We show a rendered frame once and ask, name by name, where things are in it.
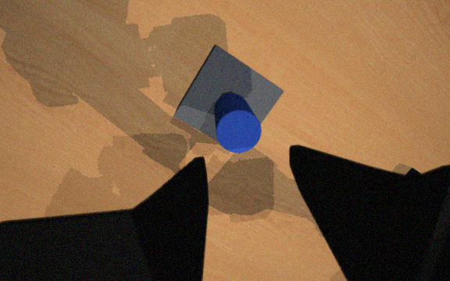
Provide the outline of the blue marker cap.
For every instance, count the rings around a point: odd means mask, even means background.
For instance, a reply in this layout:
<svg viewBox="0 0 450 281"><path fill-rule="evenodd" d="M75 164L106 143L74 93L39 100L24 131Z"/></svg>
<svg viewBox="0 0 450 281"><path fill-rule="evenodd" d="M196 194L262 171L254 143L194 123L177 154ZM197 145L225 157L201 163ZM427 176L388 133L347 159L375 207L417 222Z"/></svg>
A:
<svg viewBox="0 0 450 281"><path fill-rule="evenodd" d="M249 151L257 145L262 127L247 101L239 94L222 95L214 106L216 137L233 153Z"/></svg>

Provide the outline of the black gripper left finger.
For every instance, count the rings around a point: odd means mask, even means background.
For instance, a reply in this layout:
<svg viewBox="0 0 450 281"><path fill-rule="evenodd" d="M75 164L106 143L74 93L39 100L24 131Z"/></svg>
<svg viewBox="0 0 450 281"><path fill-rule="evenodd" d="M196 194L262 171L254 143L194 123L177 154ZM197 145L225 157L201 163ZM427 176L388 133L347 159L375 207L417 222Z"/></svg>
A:
<svg viewBox="0 0 450 281"><path fill-rule="evenodd" d="M0 222L0 281L202 281L208 210L202 156L132 209Z"/></svg>

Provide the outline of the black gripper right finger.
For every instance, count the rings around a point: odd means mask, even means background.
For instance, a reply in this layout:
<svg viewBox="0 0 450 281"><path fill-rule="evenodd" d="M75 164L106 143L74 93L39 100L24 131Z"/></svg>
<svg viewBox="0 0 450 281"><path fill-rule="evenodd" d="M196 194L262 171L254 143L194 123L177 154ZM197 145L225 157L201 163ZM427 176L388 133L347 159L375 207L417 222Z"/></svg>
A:
<svg viewBox="0 0 450 281"><path fill-rule="evenodd" d="M412 177L297 144L289 166L347 281L430 281L450 230L450 165Z"/></svg>

